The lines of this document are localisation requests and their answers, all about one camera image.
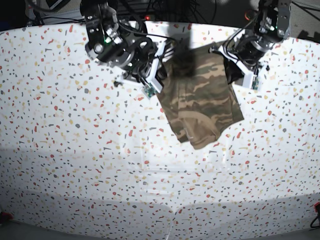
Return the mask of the red clamp right corner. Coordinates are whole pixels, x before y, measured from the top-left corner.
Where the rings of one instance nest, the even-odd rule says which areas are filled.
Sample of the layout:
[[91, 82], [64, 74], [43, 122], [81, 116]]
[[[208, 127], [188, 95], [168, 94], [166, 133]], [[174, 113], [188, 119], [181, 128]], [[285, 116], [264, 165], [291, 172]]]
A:
[[314, 209], [315, 209], [315, 212], [320, 215], [320, 202], [317, 202], [315, 205], [314, 205]]

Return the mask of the camouflage T-shirt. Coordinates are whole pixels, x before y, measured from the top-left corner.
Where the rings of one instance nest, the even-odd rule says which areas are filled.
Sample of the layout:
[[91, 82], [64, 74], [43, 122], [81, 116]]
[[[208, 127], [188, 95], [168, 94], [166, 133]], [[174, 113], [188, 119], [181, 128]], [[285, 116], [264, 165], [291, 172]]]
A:
[[175, 54], [164, 68], [167, 77], [157, 98], [180, 143], [200, 150], [244, 120], [224, 57], [209, 45]]

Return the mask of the red clamp left corner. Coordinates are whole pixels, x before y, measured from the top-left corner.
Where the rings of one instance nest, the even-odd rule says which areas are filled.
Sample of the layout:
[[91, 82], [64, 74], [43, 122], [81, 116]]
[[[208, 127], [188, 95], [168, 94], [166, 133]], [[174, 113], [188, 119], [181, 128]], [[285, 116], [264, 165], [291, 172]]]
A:
[[1, 212], [0, 213], [0, 224], [4, 224], [13, 219], [13, 216], [9, 213]]

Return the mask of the red clamp corner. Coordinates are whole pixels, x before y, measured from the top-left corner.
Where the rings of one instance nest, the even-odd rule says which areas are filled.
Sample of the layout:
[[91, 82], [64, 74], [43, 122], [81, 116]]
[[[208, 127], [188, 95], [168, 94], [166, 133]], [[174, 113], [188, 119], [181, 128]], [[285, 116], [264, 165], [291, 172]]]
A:
[[320, 215], [320, 202], [317, 202], [315, 205], [314, 205], [314, 209], [315, 209], [315, 212]]
[[0, 213], [0, 224], [4, 224], [13, 219], [13, 216], [9, 213], [1, 212]]

